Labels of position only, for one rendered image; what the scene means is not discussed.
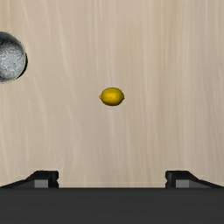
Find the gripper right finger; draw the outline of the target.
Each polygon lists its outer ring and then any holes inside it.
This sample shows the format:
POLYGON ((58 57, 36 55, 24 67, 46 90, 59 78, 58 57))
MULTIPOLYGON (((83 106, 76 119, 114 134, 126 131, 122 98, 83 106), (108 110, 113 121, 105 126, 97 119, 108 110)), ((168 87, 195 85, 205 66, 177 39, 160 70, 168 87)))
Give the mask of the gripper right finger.
POLYGON ((196 178, 189 171, 166 171, 166 188, 221 188, 221 185, 196 178))

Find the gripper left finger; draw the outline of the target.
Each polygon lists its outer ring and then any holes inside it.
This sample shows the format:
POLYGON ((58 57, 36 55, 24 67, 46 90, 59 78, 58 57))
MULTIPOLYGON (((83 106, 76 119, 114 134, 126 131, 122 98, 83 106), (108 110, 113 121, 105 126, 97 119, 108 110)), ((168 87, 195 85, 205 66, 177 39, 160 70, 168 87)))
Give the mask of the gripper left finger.
POLYGON ((3 185, 3 188, 58 188, 58 178, 58 171, 35 171, 28 178, 3 185))

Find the yellow lemon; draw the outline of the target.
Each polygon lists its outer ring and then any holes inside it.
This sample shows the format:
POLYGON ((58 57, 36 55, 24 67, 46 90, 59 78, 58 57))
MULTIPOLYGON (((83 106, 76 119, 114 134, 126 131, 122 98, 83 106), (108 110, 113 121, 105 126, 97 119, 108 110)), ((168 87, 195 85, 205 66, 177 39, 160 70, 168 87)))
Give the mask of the yellow lemon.
POLYGON ((100 100, 108 106, 118 106, 124 100, 124 93, 117 87, 108 87, 99 95, 100 100))

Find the grey bowl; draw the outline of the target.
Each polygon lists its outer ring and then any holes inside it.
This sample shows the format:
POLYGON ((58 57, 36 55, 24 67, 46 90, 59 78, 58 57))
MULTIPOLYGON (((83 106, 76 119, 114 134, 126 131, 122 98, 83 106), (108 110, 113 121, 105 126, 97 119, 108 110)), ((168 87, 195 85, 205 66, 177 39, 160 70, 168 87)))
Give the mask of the grey bowl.
POLYGON ((0 31, 0 84, 20 77, 25 72, 27 61, 22 43, 12 34, 0 31))

